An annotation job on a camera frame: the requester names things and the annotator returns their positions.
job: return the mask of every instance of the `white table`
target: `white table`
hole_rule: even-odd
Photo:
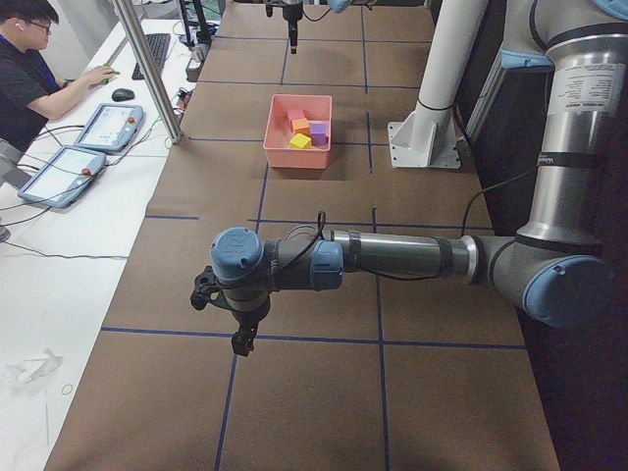
[[[183,32],[177,21],[145,20],[144,32]],[[89,63],[93,68],[111,56],[124,38],[118,24]],[[171,38],[170,55],[162,73],[167,93],[185,80],[189,51]],[[84,125],[98,104],[111,102],[115,88],[130,88],[140,104],[144,122],[135,139],[158,119],[144,80],[132,80],[135,58],[127,44],[112,66],[121,72],[108,85],[93,90],[63,120],[48,128]],[[63,144],[72,144],[80,130],[55,132]],[[40,166],[59,148],[50,134],[33,143],[23,163]],[[162,123],[150,138],[107,170],[79,200],[67,209],[52,209],[34,220],[12,226],[9,242],[48,254],[128,256],[161,171],[170,141]],[[0,188],[0,208],[19,204],[14,188]],[[21,206],[0,211],[2,221],[20,221],[43,207]],[[0,470],[40,470],[54,445],[70,407],[80,376],[107,312],[126,259],[45,258],[0,244]],[[62,356],[61,366],[26,385],[6,378],[6,365],[44,357],[49,348]]]

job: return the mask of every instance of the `shirt sleeve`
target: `shirt sleeve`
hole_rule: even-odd
[[[49,94],[33,77],[7,57],[0,57],[0,89],[7,99],[24,108],[31,101]]]

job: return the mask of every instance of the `pink bin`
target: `pink bin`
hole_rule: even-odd
[[[309,149],[289,146],[293,137],[287,110],[301,109],[305,118],[313,123],[327,125],[325,145],[313,145]],[[264,151],[271,167],[296,169],[326,169],[330,165],[332,142],[332,97],[327,95],[273,95],[268,116]]]

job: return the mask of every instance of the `computer mouse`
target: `computer mouse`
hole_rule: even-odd
[[[133,90],[129,90],[128,88],[116,88],[111,94],[111,99],[114,101],[127,101],[133,100],[134,98],[135,93]]]

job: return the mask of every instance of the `tablet device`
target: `tablet device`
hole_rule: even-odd
[[[118,152],[129,144],[143,116],[139,105],[101,103],[78,135],[75,146]]]
[[[98,151],[64,145],[18,191],[33,203],[65,208],[95,180],[107,156]]]

